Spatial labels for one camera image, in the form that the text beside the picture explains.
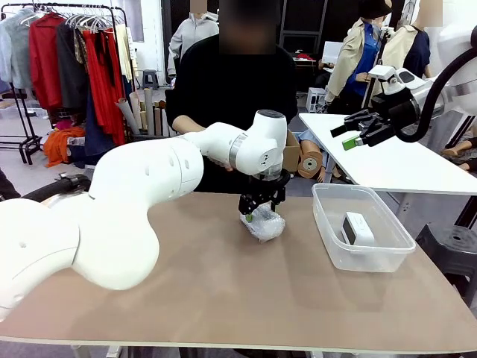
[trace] black sweater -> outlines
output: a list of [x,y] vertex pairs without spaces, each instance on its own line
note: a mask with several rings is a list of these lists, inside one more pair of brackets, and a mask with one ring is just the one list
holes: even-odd
[[[223,122],[247,130],[257,110],[275,110],[287,121],[297,114],[295,65],[282,48],[275,54],[219,54],[219,35],[193,45],[183,56],[176,86],[167,97],[169,124],[180,115],[203,127]],[[198,191],[243,192],[247,178],[204,159]]]

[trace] gray shirt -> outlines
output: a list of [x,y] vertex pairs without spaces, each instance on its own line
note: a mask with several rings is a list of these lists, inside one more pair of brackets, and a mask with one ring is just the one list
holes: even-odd
[[33,15],[30,9],[21,9],[15,16],[0,22],[0,78],[5,82],[13,82],[20,89],[32,86],[28,24],[37,18],[24,24],[20,22]]

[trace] orange cloth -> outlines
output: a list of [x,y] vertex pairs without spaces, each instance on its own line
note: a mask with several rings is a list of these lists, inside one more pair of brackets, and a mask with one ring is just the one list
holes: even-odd
[[43,151],[48,157],[47,167],[51,168],[52,166],[57,166],[61,163],[67,163],[68,154],[66,149],[68,146],[68,138],[78,138],[84,135],[84,129],[81,127],[73,127],[63,131],[55,131],[50,134],[45,145],[43,146]]

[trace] gray hoodie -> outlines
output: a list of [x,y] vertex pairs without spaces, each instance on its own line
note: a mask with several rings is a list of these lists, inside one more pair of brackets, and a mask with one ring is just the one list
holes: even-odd
[[20,23],[33,14],[29,9],[21,9],[0,22],[0,78],[21,89],[31,88],[28,23],[36,19]]
[[213,13],[202,15],[197,19],[193,13],[183,21],[171,39],[169,45],[169,60],[167,73],[169,77],[175,77],[176,67],[174,59],[182,58],[186,51],[195,43],[206,39],[207,37],[218,34],[217,17]]

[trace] white device in container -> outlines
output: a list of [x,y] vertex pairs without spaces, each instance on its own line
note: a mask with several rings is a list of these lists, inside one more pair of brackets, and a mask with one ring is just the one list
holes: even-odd
[[374,246],[374,235],[364,216],[346,212],[341,226],[341,233],[348,245]]

